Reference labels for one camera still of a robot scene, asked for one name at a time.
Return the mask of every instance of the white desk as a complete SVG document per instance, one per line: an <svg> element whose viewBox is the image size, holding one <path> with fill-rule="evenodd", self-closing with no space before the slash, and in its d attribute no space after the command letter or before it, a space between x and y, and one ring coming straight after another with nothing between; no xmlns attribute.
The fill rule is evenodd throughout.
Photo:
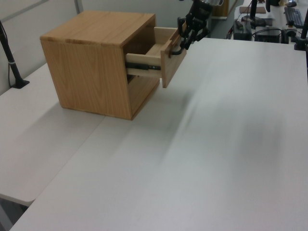
<svg viewBox="0 0 308 231"><path fill-rule="evenodd" d="M0 198L29 206L104 116L61 108L47 65L0 96Z"/></svg>
<svg viewBox="0 0 308 231"><path fill-rule="evenodd" d="M134 121L106 117L12 231L305 230L307 141L305 53L206 38Z"/></svg>

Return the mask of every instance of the table surface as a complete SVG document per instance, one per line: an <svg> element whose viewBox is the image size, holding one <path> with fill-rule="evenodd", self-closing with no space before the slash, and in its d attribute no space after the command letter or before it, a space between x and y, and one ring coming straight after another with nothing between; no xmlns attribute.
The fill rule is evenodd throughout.
<svg viewBox="0 0 308 231"><path fill-rule="evenodd" d="M0 96L0 198L29 206L103 120L63 109L48 66Z"/></svg>
<svg viewBox="0 0 308 231"><path fill-rule="evenodd" d="M105 117L12 231L306 230L307 141L305 53L206 38L133 121Z"/></svg>

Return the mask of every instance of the drawer front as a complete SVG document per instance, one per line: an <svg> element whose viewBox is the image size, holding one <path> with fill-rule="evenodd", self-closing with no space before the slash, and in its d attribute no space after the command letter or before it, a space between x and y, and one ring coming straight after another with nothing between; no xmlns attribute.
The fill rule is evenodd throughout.
<svg viewBox="0 0 308 231"><path fill-rule="evenodd" d="M162 78L166 88L186 55L171 55L179 50L180 36L175 28L154 27L155 44L146 54L127 53L125 56L127 74L143 77Z"/></svg>

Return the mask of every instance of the wooden cabinet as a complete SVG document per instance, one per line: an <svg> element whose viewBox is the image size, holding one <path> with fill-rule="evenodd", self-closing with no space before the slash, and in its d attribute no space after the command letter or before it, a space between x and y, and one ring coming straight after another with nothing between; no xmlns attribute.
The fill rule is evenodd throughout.
<svg viewBox="0 0 308 231"><path fill-rule="evenodd" d="M186 54L170 55L178 32L155 24L154 14L84 11L42 35L61 106L133 119Z"/></svg>

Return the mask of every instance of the white wall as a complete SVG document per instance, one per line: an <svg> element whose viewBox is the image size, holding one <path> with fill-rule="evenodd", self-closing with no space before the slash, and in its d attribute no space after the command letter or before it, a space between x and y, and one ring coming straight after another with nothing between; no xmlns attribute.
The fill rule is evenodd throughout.
<svg viewBox="0 0 308 231"><path fill-rule="evenodd" d="M76 14L74 0L49 0L3 23L22 78L46 63L39 37ZM9 89L7 76L8 62L0 46L0 95Z"/></svg>
<svg viewBox="0 0 308 231"><path fill-rule="evenodd" d="M155 13L157 26L177 27L177 18L185 17L191 0L82 0L83 10Z"/></svg>

